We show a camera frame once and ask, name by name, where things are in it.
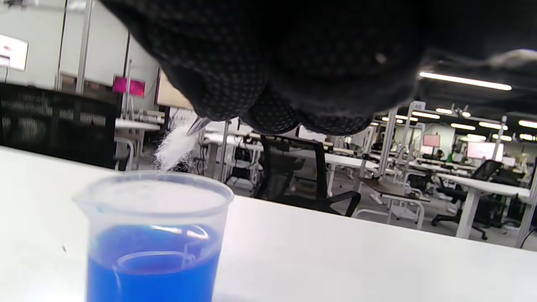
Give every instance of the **dotted black fabric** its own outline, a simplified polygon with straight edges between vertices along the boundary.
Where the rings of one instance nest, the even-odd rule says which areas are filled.
[[[505,34],[511,21],[506,23],[503,18],[501,26],[489,22],[495,29],[492,33],[476,21],[479,14],[487,15],[488,7],[495,10],[507,2],[101,2],[159,61],[198,115],[214,121],[240,116],[262,133],[287,132],[298,123],[325,134],[356,133],[367,127],[372,114],[413,97],[426,49],[454,56],[473,54],[471,50],[476,49],[477,59],[500,49],[498,45],[494,48],[494,41],[508,39],[510,48],[516,49],[513,39],[517,36]],[[465,13],[468,2],[476,4],[471,15]],[[528,11],[529,6],[535,8],[527,0],[514,2]],[[513,20],[516,13],[509,12],[509,20]],[[525,23],[517,20],[513,24],[535,29],[531,14],[521,15]],[[483,38],[492,35],[492,42]],[[488,41],[489,48],[482,49],[467,39],[478,36]],[[466,44],[458,48],[458,41]]]

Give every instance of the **white table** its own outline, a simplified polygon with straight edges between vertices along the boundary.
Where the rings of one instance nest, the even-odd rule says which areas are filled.
[[[135,150],[133,150],[133,154],[134,154],[133,162],[135,163],[136,168],[137,168],[139,161],[140,161],[140,156],[142,155],[142,151],[143,151],[143,140],[144,140],[145,132],[157,131],[157,130],[160,130],[161,127],[155,124],[143,123],[141,121],[117,118],[115,119],[115,129],[116,129],[116,136],[122,137],[124,139],[128,139],[134,144]],[[126,132],[126,130],[134,131],[134,133],[133,134],[124,133]]]
[[[213,144],[214,146],[209,149],[209,164],[207,165],[207,176],[214,178],[214,167],[216,165],[216,149],[218,145],[221,145],[224,140],[224,136],[221,133],[205,133],[205,139],[209,144]],[[263,151],[263,146],[257,144],[257,145],[250,145],[245,144],[243,142],[242,136],[234,136],[234,135],[228,135],[227,137],[227,145],[243,148],[247,150],[252,151]],[[315,158],[315,153],[309,150],[300,150],[300,151],[293,151],[293,156],[297,157],[305,157],[305,158]],[[351,167],[351,168],[361,168],[362,166],[362,159],[356,159],[353,157],[348,156],[341,156],[336,154],[324,154],[324,160],[326,163],[330,164],[330,171],[328,175],[328,194],[332,195],[332,187],[333,187],[333,180],[334,180],[334,174],[336,166],[345,166],[345,167]],[[366,169],[370,171],[376,171],[379,167],[378,164],[373,162],[366,162]],[[391,169],[386,169],[387,173],[394,173]]]
[[[467,171],[455,170],[455,169],[446,169],[446,168],[442,168],[441,166],[437,166],[437,165],[434,165],[434,164],[409,162],[409,166],[413,167],[413,168],[418,168],[418,169],[427,169],[427,170],[430,170],[430,171],[433,171],[433,172],[443,172],[443,173],[449,173],[449,174],[458,174],[458,175],[469,176]]]
[[[468,238],[470,235],[471,225],[474,221],[475,211],[477,210],[477,204],[479,198],[484,194],[499,194],[508,197],[514,197],[518,194],[521,202],[525,204],[524,216],[522,223],[520,224],[520,231],[517,237],[516,247],[520,247],[524,237],[527,235],[533,212],[535,211],[535,200],[529,199],[529,189],[520,188],[512,185],[491,183],[485,181],[478,181],[477,179],[459,177],[454,175],[439,174],[438,177],[449,179],[461,185],[468,187],[468,194],[466,196],[465,204],[462,208],[461,221],[457,228],[456,236],[459,238]]]
[[[132,130],[143,130],[143,131],[156,131],[160,130],[161,127],[155,124],[143,123],[141,121],[135,120],[126,120],[126,119],[115,119],[115,128],[116,129],[132,129]]]
[[[0,301],[83,302],[88,222],[71,198],[116,172],[6,148],[0,167]],[[531,251],[236,197],[214,301],[528,302],[536,262]]]

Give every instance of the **fluorescent light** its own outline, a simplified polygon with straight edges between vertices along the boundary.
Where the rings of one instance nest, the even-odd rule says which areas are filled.
[[[469,139],[487,140],[486,137],[484,137],[482,135],[477,135],[477,134],[468,134],[468,135],[466,135],[466,137],[468,137]]]
[[[493,123],[487,123],[485,121],[480,121],[479,125],[481,127],[487,127],[487,128],[494,128],[494,129],[500,129],[502,126],[500,124],[493,124]]]
[[[520,120],[518,121],[518,124],[520,126],[524,126],[524,127],[530,127],[530,128],[537,128],[537,122],[536,121],[531,121],[531,120]]]
[[[475,130],[474,126],[469,126],[469,125],[451,124],[451,126],[453,128],[461,128],[461,129],[466,129],[466,130]]]
[[[481,86],[481,87],[488,87],[488,88],[494,88],[494,89],[500,89],[500,90],[511,90],[511,86],[509,86],[509,85],[491,83],[491,82],[484,82],[484,81],[478,81],[478,80],[471,80],[469,78],[446,76],[446,75],[437,75],[437,74],[424,73],[424,72],[419,73],[419,76],[428,77],[428,78],[434,78],[436,80],[463,83],[463,84],[469,84],[469,85],[475,85],[475,86]]]
[[[419,111],[412,111],[412,115],[413,116],[424,117],[424,118],[432,118],[432,119],[439,119],[440,118],[439,115],[425,113],[425,112],[419,112]]]
[[[449,109],[442,109],[442,108],[437,108],[437,112],[445,113],[445,114],[452,114],[453,113],[453,111],[451,111]]]
[[[535,140],[535,137],[531,134],[521,134],[520,138],[523,140]]]
[[[406,116],[400,116],[400,115],[396,115],[395,117],[398,118],[398,119],[404,119],[404,120],[407,120],[407,119],[408,119],[408,117],[406,117]],[[410,118],[410,120],[411,120],[411,121],[418,121],[417,118]]]
[[[498,139],[498,134],[493,134],[492,138],[493,139]],[[510,136],[507,136],[507,135],[502,135],[501,138],[502,138],[502,140],[505,140],[505,141],[513,140]]]

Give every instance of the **measuring beaker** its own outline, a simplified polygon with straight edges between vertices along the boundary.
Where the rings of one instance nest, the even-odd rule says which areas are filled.
[[[75,197],[90,220],[88,302],[211,301],[233,192],[183,173],[128,172]]]

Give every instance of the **ceiling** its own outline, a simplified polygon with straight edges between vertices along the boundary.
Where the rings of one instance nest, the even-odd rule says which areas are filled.
[[[416,100],[426,102],[427,110],[435,111],[437,108],[464,109],[472,117],[500,121],[503,115],[507,116],[508,130],[504,135],[512,136],[516,133],[537,135],[536,128],[522,127],[518,124],[520,119],[537,121],[537,64],[529,64],[516,69],[491,68],[489,66],[468,66],[454,61],[440,59],[429,65],[423,71],[440,75],[456,76],[473,80],[507,84],[511,90],[499,90],[479,87],[475,85],[455,83],[431,78],[420,78]],[[401,106],[398,114],[406,116],[408,107]],[[441,114],[440,119],[417,117],[420,123],[451,123],[475,126],[476,130],[469,131],[456,129],[457,134],[469,133],[489,137],[498,133],[497,129],[481,127],[478,121],[464,117],[449,117]]]

